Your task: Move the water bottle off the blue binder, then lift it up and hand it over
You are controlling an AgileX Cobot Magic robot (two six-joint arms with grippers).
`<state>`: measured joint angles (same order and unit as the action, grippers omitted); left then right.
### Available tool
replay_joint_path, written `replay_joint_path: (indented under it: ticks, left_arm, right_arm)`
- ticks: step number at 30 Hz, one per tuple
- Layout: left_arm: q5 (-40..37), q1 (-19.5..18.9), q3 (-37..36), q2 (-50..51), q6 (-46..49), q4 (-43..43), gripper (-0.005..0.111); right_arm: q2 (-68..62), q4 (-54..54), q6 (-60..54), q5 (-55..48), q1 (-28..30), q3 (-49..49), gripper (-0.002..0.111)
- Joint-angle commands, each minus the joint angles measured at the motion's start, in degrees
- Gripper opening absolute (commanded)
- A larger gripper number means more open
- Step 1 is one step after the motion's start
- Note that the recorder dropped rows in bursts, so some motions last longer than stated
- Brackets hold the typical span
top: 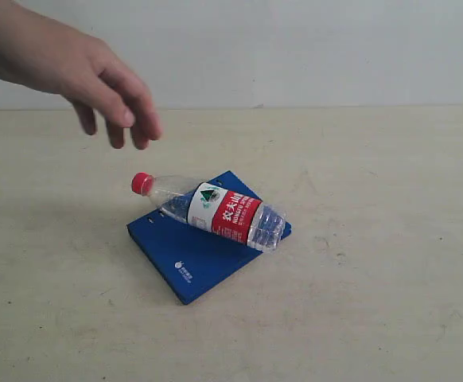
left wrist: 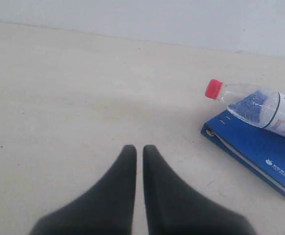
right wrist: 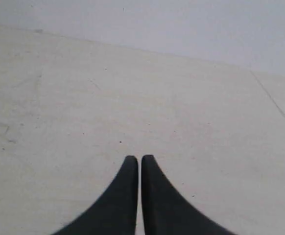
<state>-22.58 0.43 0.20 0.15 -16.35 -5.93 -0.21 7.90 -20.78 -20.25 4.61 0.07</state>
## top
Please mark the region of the person's bare hand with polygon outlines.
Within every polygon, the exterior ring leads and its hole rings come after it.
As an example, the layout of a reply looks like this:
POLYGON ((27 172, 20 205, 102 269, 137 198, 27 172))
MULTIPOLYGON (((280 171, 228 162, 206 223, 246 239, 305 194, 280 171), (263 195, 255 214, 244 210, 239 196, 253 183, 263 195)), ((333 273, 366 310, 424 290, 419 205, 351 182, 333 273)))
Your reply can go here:
POLYGON ((115 149, 125 130, 138 150, 161 137, 149 88, 104 41, 15 1, 0 1, 0 80, 63 97, 88 135, 101 114, 115 149))

